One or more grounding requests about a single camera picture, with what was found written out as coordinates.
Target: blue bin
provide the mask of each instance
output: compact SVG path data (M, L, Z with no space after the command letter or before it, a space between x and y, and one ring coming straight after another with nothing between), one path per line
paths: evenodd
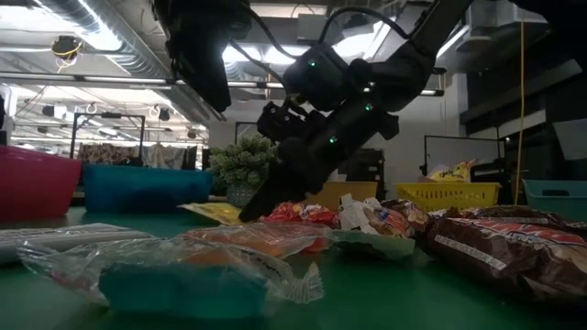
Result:
M587 222L587 181L524 180L528 205Z
M208 200L212 174L87 165L83 168L85 208L97 213L173 212L177 205Z

